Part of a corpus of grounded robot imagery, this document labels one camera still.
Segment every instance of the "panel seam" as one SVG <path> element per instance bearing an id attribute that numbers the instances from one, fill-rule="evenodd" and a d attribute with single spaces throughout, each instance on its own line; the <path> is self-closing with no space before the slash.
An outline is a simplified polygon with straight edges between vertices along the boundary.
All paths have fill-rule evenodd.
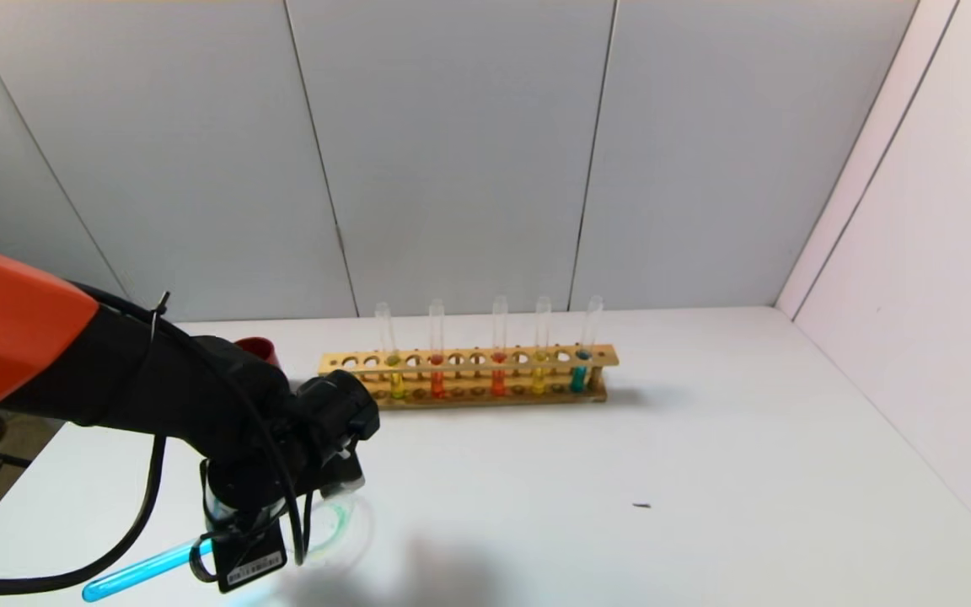
<path id="1" fill-rule="evenodd" d="M 43 153 L 43 148 L 40 146 L 40 142 L 35 139 L 35 134 L 32 133 L 32 128 L 28 126 L 28 121 L 24 119 L 24 114 L 20 111 L 20 107 L 17 106 L 17 100 L 14 99 L 13 93 L 10 92 L 10 88 L 7 86 L 7 81 L 3 79 L 3 74 L 0 73 L 0 84 L 3 85 L 3 91 L 7 94 L 7 99 L 10 99 L 10 104 L 14 111 L 17 112 L 17 118 L 20 119 L 20 124 L 24 127 L 24 133 L 28 135 L 28 138 L 35 146 L 35 151 L 40 155 L 40 160 L 43 161 L 44 166 L 47 167 L 47 172 L 51 173 L 51 179 L 55 181 L 55 185 L 58 187 L 58 191 L 62 192 L 62 197 L 65 197 L 66 204 L 70 205 L 70 211 L 73 211 L 73 216 L 77 218 L 78 223 L 81 223 L 81 228 L 84 230 L 85 235 L 88 235 L 89 242 L 92 242 L 92 246 L 95 247 L 96 253 L 99 254 L 99 258 L 107 266 L 107 272 L 111 273 L 112 279 L 115 279 L 115 283 L 119 285 L 122 292 L 127 296 L 128 299 L 136 301 L 134 295 L 130 292 L 130 289 L 126 288 L 125 283 L 119 277 L 119 273 L 115 271 L 115 267 L 111 265 L 111 261 L 107 258 L 107 254 L 104 253 L 103 247 L 99 246 L 96 242 L 96 238 L 92 234 L 92 230 L 89 230 L 89 225 L 84 222 L 84 218 L 81 218 L 81 212 L 78 211 L 77 205 L 73 204 L 73 199 L 71 199 L 69 192 L 66 192 L 66 187 L 62 185 L 62 180 L 59 180 L 58 173 L 55 173 L 55 169 L 51 166 L 51 161 L 47 160 L 47 154 Z"/>
<path id="2" fill-rule="evenodd" d="M 328 208 L 332 211 L 332 223 L 335 226 L 335 241 L 340 247 L 340 255 L 343 256 L 343 271 L 347 277 L 347 288 L 351 291 L 351 304 L 354 306 L 354 315 L 362 316 L 358 311 L 358 296 L 354 293 L 354 281 L 351 280 L 351 262 L 347 261 L 346 243 L 343 242 L 343 231 L 340 230 L 340 219 L 335 214 L 335 200 L 332 199 L 332 187 L 328 181 L 328 168 L 325 165 L 324 153 L 320 150 L 320 135 L 317 134 L 317 123 L 313 119 L 313 105 L 309 103 L 309 91 L 305 86 L 305 71 L 302 69 L 302 57 L 298 51 L 298 39 L 294 35 L 294 22 L 290 19 L 290 7 L 287 0 L 282 0 L 284 5 L 284 15 L 287 17 L 287 31 L 290 34 L 290 46 L 294 53 L 294 65 L 298 66 L 299 81 L 302 84 L 302 95 L 305 98 L 305 115 L 309 118 L 309 130 L 313 132 L 313 144 L 317 148 L 317 162 L 320 162 L 320 175 L 325 181 L 325 193 L 328 196 Z"/>
<path id="3" fill-rule="evenodd" d="M 808 243 L 812 242 L 812 235 L 814 234 L 814 232 L 816 232 L 816 228 L 819 227 L 819 222 L 822 219 L 822 216 L 826 213 L 826 208 L 829 207 L 829 201 L 831 201 L 831 199 L 833 199 L 834 197 L 834 192 L 836 192 L 837 190 L 837 185 L 841 183 L 841 175 L 844 175 L 845 168 L 846 166 L 849 165 L 849 160 L 852 158 L 852 154 L 856 151 L 856 144 L 860 142 L 860 137 L 863 136 L 864 134 L 864 128 L 867 127 L 867 121 L 872 118 L 872 111 L 874 111 L 876 104 L 878 104 L 879 95 L 882 93 L 882 89 L 885 88 L 886 86 L 887 78 L 890 77 L 890 72 L 891 70 L 893 70 L 893 64 L 898 60 L 898 54 L 901 53 L 901 47 L 905 45 L 905 38 L 907 37 L 907 35 L 909 35 L 909 28 L 913 26 L 913 20 L 916 19 L 916 12 L 920 10 L 920 1 L 921 0 L 916 0 L 916 3 L 913 3 L 913 12 L 909 13 L 909 22 L 905 24 L 905 30 L 901 32 L 901 38 L 898 39 L 898 47 L 895 47 L 893 51 L 893 57 L 890 57 L 890 64 L 887 65 L 886 72 L 882 73 L 882 81 L 879 82 L 879 88 L 878 88 L 878 91 L 876 91 L 875 93 L 875 99 L 872 99 L 872 102 L 867 106 L 867 114 L 864 115 L 864 121 L 860 125 L 860 130 L 856 132 L 856 137 L 853 137 L 852 146 L 849 147 L 849 153 L 846 155 L 845 161 L 841 163 L 841 169 L 839 170 L 839 172 L 837 172 L 837 177 L 834 178 L 834 184 L 831 186 L 831 188 L 829 188 L 829 192 L 826 193 L 826 200 L 822 204 L 822 210 L 819 212 L 819 218 L 816 219 L 816 223 L 813 223 L 812 229 L 808 230 L 808 237 L 804 239 L 804 246 L 801 247 L 801 254 L 797 255 L 797 260 L 793 261 L 792 269 L 790 269 L 789 274 L 786 274 L 786 284 L 783 284 L 782 288 L 778 292 L 778 297 L 774 301 L 774 306 L 777 306 L 779 301 L 781 301 L 782 292 L 785 291 L 786 285 L 789 284 L 789 279 L 790 277 L 793 276 L 793 272 L 797 271 L 797 266 L 799 265 L 799 262 L 801 262 L 801 258 L 804 257 L 804 250 L 807 248 Z M 887 142 L 887 146 L 886 146 L 887 148 L 890 147 L 890 142 Z M 856 205 L 859 205 L 859 204 L 860 204 L 860 200 L 856 200 Z M 846 226 L 848 226 L 848 220 L 846 220 L 846 223 L 844 223 L 843 226 L 841 226 L 840 231 L 844 232 Z M 808 288 L 804 292 L 805 298 L 807 296 L 807 293 L 810 293 L 812 291 L 814 284 L 816 283 L 814 283 L 814 280 L 812 280 L 812 284 L 808 285 Z M 790 316 L 790 320 L 794 320 L 797 318 L 797 314 L 799 314 L 799 310 L 801 310 L 801 307 L 797 306 L 797 311 L 795 311 L 794 314 Z"/>
<path id="4" fill-rule="evenodd" d="M 594 168 L 594 146 L 598 145 L 598 124 L 602 119 L 602 100 L 605 99 L 605 79 L 609 75 L 609 58 L 613 54 L 613 39 L 617 28 L 617 12 L 620 0 L 613 0 L 613 14 L 609 17 L 609 39 L 605 45 L 605 62 L 602 65 L 602 84 L 598 89 L 598 108 L 594 111 L 594 132 L 590 138 L 590 158 L 587 160 L 587 180 L 582 188 L 582 210 L 579 212 L 579 229 L 575 237 L 575 258 L 571 259 L 571 283 L 567 288 L 567 310 L 571 311 L 571 299 L 575 296 L 575 276 L 579 268 L 579 246 L 582 245 L 582 225 L 587 218 L 587 199 L 590 196 L 590 175 Z"/>
<path id="5" fill-rule="evenodd" d="M 902 124 L 905 123 L 905 119 L 909 116 L 909 111 L 913 109 L 913 101 L 916 100 L 916 95 L 920 92 L 922 86 L 924 86 L 924 81 L 928 79 L 928 70 L 931 69 L 931 64 L 936 60 L 936 55 L 939 54 L 939 49 L 943 46 L 943 39 L 947 37 L 947 31 L 951 27 L 951 23 L 954 22 L 954 15 L 957 12 L 958 5 L 961 0 L 956 0 L 954 3 L 954 8 L 951 8 L 951 14 L 947 17 L 947 22 L 943 24 L 943 30 L 939 34 L 939 41 L 936 42 L 936 47 L 931 52 L 931 56 L 928 57 L 927 65 L 924 65 L 924 72 L 920 74 L 920 81 L 916 84 L 916 89 L 913 89 L 912 95 L 909 97 L 909 103 L 905 104 L 905 111 L 902 112 L 901 118 L 898 119 L 898 125 L 894 127 L 893 135 L 890 136 L 890 141 L 887 142 L 886 148 L 882 150 L 882 155 L 879 157 L 879 161 L 875 164 L 875 169 L 872 170 L 871 177 L 867 178 L 867 184 L 864 185 L 864 191 L 860 194 L 860 200 L 856 201 L 856 206 L 852 207 L 852 211 L 849 212 L 849 218 L 845 220 L 844 226 L 841 226 L 841 231 L 837 234 L 837 239 L 834 239 L 834 244 L 829 249 L 829 253 L 826 254 L 826 258 L 823 259 L 822 265 L 819 267 L 819 271 L 816 273 L 816 277 L 812 280 L 812 285 L 808 288 L 808 291 L 804 293 L 804 299 L 801 300 L 801 304 L 797 306 L 797 313 L 793 315 L 793 322 L 797 322 L 798 318 L 801 318 L 801 312 L 804 311 L 804 306 L 808 303 L 808 297 L 812 296 L 812 292 L 816 289 L 816 285 L 819 284 L 819 279 L 822 277 L 822 273 L 826 269 L 826 266 L 834 257 L 834 252 L 837 250 L 837 245 L 840 244 L 841 239 L 845 237 L 846 232 L 849 230 L 849 224 L 852 224 L 852 218 L 856 217 L 856 211 L 859 210 L 860 206 L 864 203 L 864 199 L 867 197 L 867 190 L 871 189 L 872 183 L 875 181 L 875 176 L 879 174 L 879 169 L 882 168 L 882 162 L 886 160 L 887 153 L 890 153 L 890 148 L 893 148 L 894 141 L 898 139 L 898 133 L 901 131 Z"/>

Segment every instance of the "yellow liquid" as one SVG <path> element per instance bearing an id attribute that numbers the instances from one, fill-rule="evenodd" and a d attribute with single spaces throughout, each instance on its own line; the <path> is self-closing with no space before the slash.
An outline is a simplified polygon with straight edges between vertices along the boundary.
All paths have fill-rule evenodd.
<path id="1" fill-rule="evenodd" d="M 548 360 L 550 360 L 550 355 L 542 351 L 534 354 L 534 361 L 537 363 L 543 363 Z M 535 395 L 544 395 L 546 393 L 546 369 L 531 369 L 531 392 Z"/>
<path id="2" fill-rule="evenodd" d="M 386 358 L 384 364 L 389 365 L 390 368 L 400 364 L 400 357 L 397 355 L 390 355 Z M 390 378 L 392 378 L 392 397 L 393 399 L 405 399 L 407 397 L 407 389 L 404 388 L 404 374 L 403 373 L 389 373 Z"/>

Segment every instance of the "white table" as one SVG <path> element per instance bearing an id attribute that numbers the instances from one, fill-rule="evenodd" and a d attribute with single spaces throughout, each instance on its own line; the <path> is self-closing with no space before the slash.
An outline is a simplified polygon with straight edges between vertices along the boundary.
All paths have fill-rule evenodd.
<path id="1" fill-rule="evenodd" d="M 510 341 L 531 322 L 510 318 Z M 581 322 L 555 314 L 554 341 Z M 425 346 L 424 318 L 396 323 L 402 348 Z M 185 327 L 266 336 L 300 380 L 321 352 L 377 341 L 373 319 Z M 489 330 L 448 318 L 448 344 L 488 345 Z M 609 403 L 383 414 L 359 447 L 373 545 L 302 604 L 971 606 L 971 515 L 785 316 L 606 312 L 600 333 L 621 361 Z M 0 503 L 0 576 L 62 572 L 117 541 L 149 444 L 64 427 Z M 120 565 L 200 533 L 197 461 L 169 445 L 157 511 Z M 78 483 L 88 498 L 64 502 Z M 181 568 L 103 603 L 240 604 L 294 576 L 222 596 Z M 80 588 L 19 600 L 76 604 Z"/>

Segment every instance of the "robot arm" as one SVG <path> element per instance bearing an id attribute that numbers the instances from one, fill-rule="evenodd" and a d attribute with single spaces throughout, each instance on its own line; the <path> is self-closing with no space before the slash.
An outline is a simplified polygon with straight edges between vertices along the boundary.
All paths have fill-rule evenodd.
<path id="1" fill-rule="evenodd" d="M 355 445 L 378 430 L 377 403 L 343 372 L 292 392 L 281 369 L 223 339 L 190 337 L 161 315 L 0 256 L 0 407 L 181 438 L 203 454 L 216 575 L 193 565 L 221 591 L 236 588 L 228 569 L 262 540 L 282 546 L 272 536 L 284 511 L 301 564 L 308 538 L 293 498 L 362 484 Z M 54 590 L 16 581 L 1 581 L 0 594 Z"/>

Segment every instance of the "red cup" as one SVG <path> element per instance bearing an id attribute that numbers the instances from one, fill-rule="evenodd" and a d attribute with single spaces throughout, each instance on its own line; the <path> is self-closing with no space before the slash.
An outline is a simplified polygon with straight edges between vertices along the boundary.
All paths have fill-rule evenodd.
<path id="1" fill-rule="evenodd" d="M 276 357 L 276 346 L 273 346 L 272 342 L 263 337 L 246 337 L 239 339 L 234 345 L 269 363 L 274 368 L 280 367 L 280 358 Z"/>

